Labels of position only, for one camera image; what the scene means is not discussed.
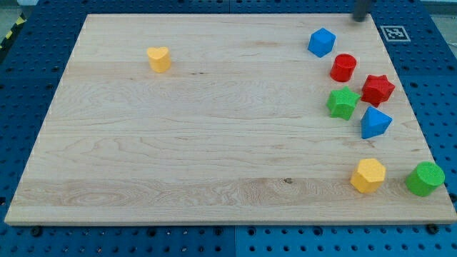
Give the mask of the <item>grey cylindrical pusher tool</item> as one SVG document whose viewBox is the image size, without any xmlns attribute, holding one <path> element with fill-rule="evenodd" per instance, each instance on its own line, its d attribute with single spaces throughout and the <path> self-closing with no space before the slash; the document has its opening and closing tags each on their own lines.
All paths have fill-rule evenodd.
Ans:
<svg viewBox="0 0 457 257">
<path fill-rule="evenodd" d="M 371 10 L 372 0 L 355 0 L 352 19 L 355 22 L 363 22 L 366 19 L 367 14 Z"/>
</svg>

